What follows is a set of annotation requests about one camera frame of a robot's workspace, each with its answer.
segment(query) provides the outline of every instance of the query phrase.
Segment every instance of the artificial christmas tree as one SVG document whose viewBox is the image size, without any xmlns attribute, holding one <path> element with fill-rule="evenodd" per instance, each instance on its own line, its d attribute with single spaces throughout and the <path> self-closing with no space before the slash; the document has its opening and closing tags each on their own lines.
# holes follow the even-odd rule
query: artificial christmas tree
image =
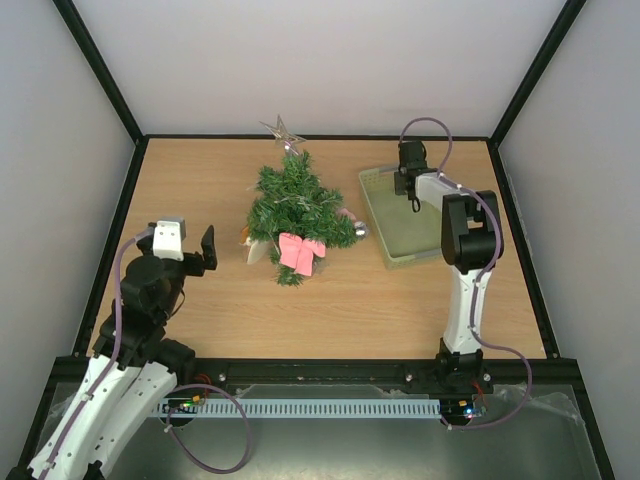
<svg viewBox="0 0 640 480">
<path fill-rule="evenodd" d="M 309 152 L 287 154 L 282 162 L 282 170 L 260 170 L 256 190 L 262 196 L 249 211 L 248 234 L 252 242 L 273 242 L 270 258 L 280 285 L 300 285 L 326 248 L 350 247 L 358 235 L 340 192 L 324 188 L 312 172 Z"/>
</svg>

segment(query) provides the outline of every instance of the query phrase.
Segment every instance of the white wall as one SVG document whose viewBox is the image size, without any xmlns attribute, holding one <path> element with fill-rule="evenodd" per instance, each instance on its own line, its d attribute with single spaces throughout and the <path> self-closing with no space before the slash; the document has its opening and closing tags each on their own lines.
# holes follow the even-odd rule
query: white wall
<svg viewBox="0 0 640 480">
<path fill-rule="evenodd" d="M 75 3 L 145 133 L 490 135 L 564 0 Z"/>
<path fill-rule="evenodd" d="M 503 145 L 564 356 L 639 478 L 640 3 L 591 0 Z"/>
<path fill-rule="evenodd" d="M 50 1 L 0 14 L 0 478 L 68 355 L 133 144 Z"/>
</svg>

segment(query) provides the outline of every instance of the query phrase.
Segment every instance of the black metal frame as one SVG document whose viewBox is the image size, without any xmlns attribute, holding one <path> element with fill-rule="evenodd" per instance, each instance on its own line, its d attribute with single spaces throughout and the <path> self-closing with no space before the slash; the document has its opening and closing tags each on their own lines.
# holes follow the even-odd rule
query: black metal frame
<svg viewBox="0 0 640 480">
<path fill-rule="evenodd" d="M 76 39 L 80 49 L 91 65 L 105 93 L 122 120 L 125 128 L 136 144 L 129 172 L 123 187 L 120 200 L 114 215 L 109 235 L 105 244 L 96 278 L 89 296 L 87 307 L 82 318 L 78 337 L 74 344 L 73 356 L 58 358 L 54 364 L 49 382 L 44 391 L 42 401 L 37 410 L 25 449 L 20 458 L 22 464 L 27 463 L 35 453 L 39 432 L 44 425 L 55 386 L 60 382 L 80 382 L 87 365 L 85 354 L 89 349 L 89 341 L 94 328 L 99 306 L 105 292 L 106 283 L 115 257 L 116 249 L 131 198 L 136 187 L 137 178 L 144 160 L 146 148 L 153 138 L 193 138 L 193 139 L 271 139 L 270 135 L 143 135 L 120 90 L 118 89 L 107 65 L 91 35 L 82 21 L 72 0 L 52 0 L 69 30 Z M 575 360 L 560 358 L 560 351 L 554 337 L 553 328 L 542 298 L 540 286 L 531 260 L 528 245 L 520 224 L 507 175 L 500 158 L 499 146 L 513 125 L 527 99 L 533 92 L 538 80 L 550 63 L 554 53 L 566 36 L 571 25 L 578 16 L 586 0 L 567 0 L 551 31 L 536 55 L 531 67 L 517 89 L 507 110 L 490 138 L 487 137 L 454 137 L 456 141 L 483 141 L 486 143 L 500 194 L 505 206 L 511 232 L 514 238 L 518 258 L 524 273 L 525 282 L 535 313 L 538 329 L 547 358 L 532 360 L 534 382 L 539 384 L 571 385 L 574 389 L 582 418 L 587 424 L 587 431 L 596 457 L 602 478 L 614 478 L 598 426 L 591 409 L 582 375 Z M 395 136 L 367 135 L 313 135 L 302 134 L 309 140 L 381 140 L 395 141 Z M 421 140 L 446 140 L 446 137 L 411 137 Z M 487 369 L 491 372 L 494 383 L 521 383 L 526 376 L 524 366 L 519 360 L 486 360 Z M 238 359 L 199 359 L 198 370 L 209 373 L 212 378 L 224 374 L 223 386 L 233 389 L 236 386 L 251 382 L 269 383 L 287 380 L 289 382 L 328 382 L 329 379 L 340 378 L 341 381 L 374 383 L 384 388 L 399 388 L 405 391 L 428 391 L 430 387 L 420 381 L 407 383 L 408 372 L 419 370 L 431 371 L 434 360 L 238 360 Z M 436 396 L 445 397 L 439 392 Z"/>
</svg>

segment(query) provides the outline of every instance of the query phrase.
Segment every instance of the pink bow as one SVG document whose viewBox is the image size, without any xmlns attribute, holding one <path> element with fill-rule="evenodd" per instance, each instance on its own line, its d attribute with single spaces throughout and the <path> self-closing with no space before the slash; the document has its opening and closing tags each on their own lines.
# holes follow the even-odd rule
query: pink bow
<svg viewBox="0 0 640 480">
<path fill-rule="evenodd" d="M 313 273 L 313 255 L 324 257 L 326 248 L 324 243 L 302 239 L 298 235 L 281 233 L 278 238 L 280 245 L 280 263 L 295 268 L 296 273 L 310 277 Z"/>
</svg>

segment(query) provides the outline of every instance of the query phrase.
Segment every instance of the cable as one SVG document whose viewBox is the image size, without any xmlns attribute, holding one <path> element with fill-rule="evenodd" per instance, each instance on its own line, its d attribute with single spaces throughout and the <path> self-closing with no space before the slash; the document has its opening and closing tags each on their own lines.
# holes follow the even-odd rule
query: cable
<svg viewBox="0 0 640 480">
<path fill-rule="evenodd" d="M 187 294 L 184 293 L 184 288 L 182 290 L 180 290 L 180 293 L 182 294 L 182 302 L 180 302 L 180 305 L 178 305 L 176 307 L 176 309 L 171 314 L 171 317 L 169 317 L 169 318 L 173 318 L 173 316 L 180 311 L 180 309 L 182 308 L 182 305 L 184 305 L 184 302 L 187 299 Z"/>
<path fill-rule="evenodd" d="M 220 468 L 210 467 L 206 463 L 203 463 L 200 460 L 198 460 L 195 457 L 195 455 L 193 455 L 193 453 L 191 453 L 191 451 L 187 448 L 187 446 L 184 443 L 182 443 L 182 440 L 180 440 L 178 435 L 176 435 L 176 432 L 173 431 L 173 428 L 171 425 L 171 415 L 175 413 L 176 411 L 175 408 L 172 408 L 171 410 L 169 410 L 169 413 L 167 414 L 167 418 L 165 421 L 165 425 L 166 425 L 165 432 L 169 433 L 171 438 L 173 438 L 173 440 L 178 444 L 178 446 L 182 449 L 182 451 L 187 456 L 187 458 L 191 460 L 191 462 L 193 462 L 196 466 L 204 470 L 205 472 L 215 473 L 218 475 L 237 472 L 249 462 L 249 457 L 251 455 L 251 450 L 253 448 L 253 433 L 251 432 L 251 426 L 249 425 L 249 419 L 247 418 L 247 413 L 244 411 L 244 408 L 242 408 L 242 405 L 240 405 L 240 402 L 238 402 L 238 400 L 236 400 L 233 397 L 233 395 L 230 395 L 229 393 L 225 392 L 221 388 L 214 387 L 213 385 L 207 385 L 205 383 L 193 383 L 191 385 L 183 385 L 181 387 L 177 387 L 171 393 L 181 392 L 182 390 L 189 390 L 192 388 L 205 389 L 215 393 L 219 393 L 220 395 L 222 395 L 224 398 L 226 398 L 227 400 L 229 400 L 231 403 L 235 405 L 236 409 L 238 410 L 238 413 L 240 413 L 240 416 L 244 421 L 244 427 L 247 432 L 247 443 L 246 443 L 242 458 L 235 466 L 229 469 L 220 469 Z"/>
<path fill-rule="evenodd" d="M 120 249 L 116 253 L 115 258 L 113 259 L 113 276 L 114 276 L 114 284 L 115 284 L 115 290 L 116 290 L 115 291 L 116 333 L 115 333 L 115 339 L 113 343 L 113 352 L 111 354 L 111 358 L 109 359 L 109 362 L 104 367 L 104 369 L 100 372 L 100 375 L 98 375 L 98 377 L 93 382 L 93 384 L 89 387 L 89 389 L 87 390 L 83 398 L 80 400 L 80 403 L 78 403 L 75 410 L 69 417 L 69 420 L 67 421 L 66 425 L 63 427 L 62 431 L 60 432 L 60 435 L 58 436 L 58 440 L 56 440 L 56 443 L 51 449 L 51 453 L 49 454 L 49 457 L 47 458 L 47 461 L 46 461 L 46 463 L 51 466 L 53 466 L 53 461 L 58 456 L 60 447 L 62 446 L 65 439 L 69 435 L 69 432 L 71 431 L 71 428 L 73 427 L 76 420 L 80 416 L 80 413 L 82 413 L 82 410 L 86 406 L 87 402 L 93 397 L 93 394 L 95 393 L 95 391 L 98 389 L 102 381 L 109 374 L 109 371 L 111 370 L 113 365 L 118 360 L 118 355 L 120 354 L 120 345 L 122 343 L 122 299 L 120 296 L 120 268 L 122 266 L 122 257 L 127 248 L 129 248 L 132 244 L 138 242 L 142 238 L 147 237 L 148 235 L 151 235 L 152 233 L 153 233 L 153 229 L 149 227 L 144 231 L 140 232 L 139 234 L 137 234 L 135 237 L 130 238 L 129 240 L 124 242 L 124 244 L 120 247 Z M 38 476 L 38 480 L 44 480 L 45 478 L 47 478 L 47 475 L 49 474 L 51 466 L 42 470 L 42 472 Z"/>
<path fill-rule="evenodd" d="M 414 123 L 418 123 L 418 122 L 437 123 L 442 127 L 442 129 L 447 134 L 447 139 L 449 140 L 449 148 L 447 148 L 447 153 L 445 153 L 444 158 L 442 159 L 442 162 L 440 162 L 440 166 L 438 167 L 438 175 L 440 175 L 442 173 L 442 170 L 444 169 L 444 166 L 447 164 L 449 157 L 451 156 L 451 151 L 453 150 L 453 135 L 451 135 L 451 130 L 449 130 L 449 127 L 447 127 L 443 121 L 438 120 L 437 118 L 433 118 L 433 117 L 414 118 L 409 123 L 407 123 L 405 127 L 402 129 L 402 132 L 400 132 L 400 139 L 398 140 L 399 144 L 402 143 L 402 141 L 404 140 L 404 135 L 405 133 L 407 133 L 407 130 L 409 130 L 409 127 Z"/>
<path fill-rule="evenodd" d="M 437 172 L 438 180 L 440 180 L 442 183 L 444 183 L 448 187 L 451 187 L 453 189 L 459 190 L 462 193 L 466 193 L 467 195 L 470 195 L 474 200 L 476 200 L 480 205 L 480 207 L 487 214 L 487 217 L 489 217 L 489 221 L 491 222 L 491 226 L 493 227 L 493 231 L 496 236 L 496 248 L 493 252 L 493 257 L 491 257 L 491 260 L 489 261 L 489 263 L 482 270 L 480 270 L 480 272 L 478 273 L 478 276 L 475 278 L 475 281 L 473 282 L 473 292 L 471 295 L 471 308 L 470 308 L 470 315 L 469 315 L 470 317 L 469 326 L 471 328 L 471 334 L 473 335 L 473 338 L 475 338 L 476 341 L 483 347 L 489 348 L 491 350 L 500 350 L 503 352 L 509 352 L 509 353 L 512 353 L 513 355 L 516 355 L 518 358 L 520 358 L 520 360 L 522 360 L 522 363 L 524 363 L 524 366 L 527 369 L 527 387 L 525 389 L 522 400 L 520 400 L 516 408 L 514 408 L 511 412 L 509 412 L 504 417 L 501 417 L 497 420 L 494 420 L 489 423 L 484 423 L 481 425 L 466 425 L 466 426 L 451 425 L 449 424 L 449 422 L 447 422 L 447 420 L 444 417 L 442 417 L 442 423 L 444 423 L 449 430 L 479 430 L 482 428 L 494 427 L 496 425 L 500 425 L 508 421 L 509 419 L 513 418 L 520 410 L 522 410 L 522 408 L 525 406 L 525 404 L 529 400 L 529 395 L 531 394 L 531 388 L 533 387 L 533 372 L 531 371 L 531 365 L 529 364 L 529 360 L 527 360 L 527 358 L 522 353 L 520 353 L 514 348 L 504 347 L 501 345 L 494 345 L 492 343 L 485 342 L 482 338 L 480 338 L 480 335 L 478 334 L 478 331 L 477 331 L 478 329 L 476 327 L 476 305 L 478 302 L 478 291 L 479 291 L 478 284 L 480 280 L 482 280 L 482 277 L 487 272 L 491 271 L 491 269 L 496 265 L 496 262 L 500 257 L 500 251 L 502 249 L 502 232 L 500 230 L 500 225 L 498 223 L 498 219 L 496 218 L 495 214 L 493 213 L 491 208 L 489 208 L 489 205 L 487 205 L 487 202 L 485 202 L 482 199 L 482 197 L 480 197 L 480 195 L 476 193 L 475 190 L 466 188 L 460 185 L 459 183 L 452 182 L 451 180 L 449 180 L 444 176 L 444 173 L 442 173 L 447 161 L 449 160 L 451 151 L 453 150 L 453 137 L 451 135 L 451 131 L 443 122 L 432 117 L 415 118 L 411 120 L 400 133 L 399 143 L 402 143 L 404 134 L 406 133 L 407 129 L 414 123 L 420 122 L 420 121 L 431 121 L 431 122 L 437 123 L 444 129 L 445 132 L 447 132 L 447 138 L 449 140 L 449 148 L 447 149 L 447 153 L 445 154 L 444 159 L 442 160 L 442 162 L 440 163 L 440 166 L 438 167 L 438 172 Z"/>
</svg>

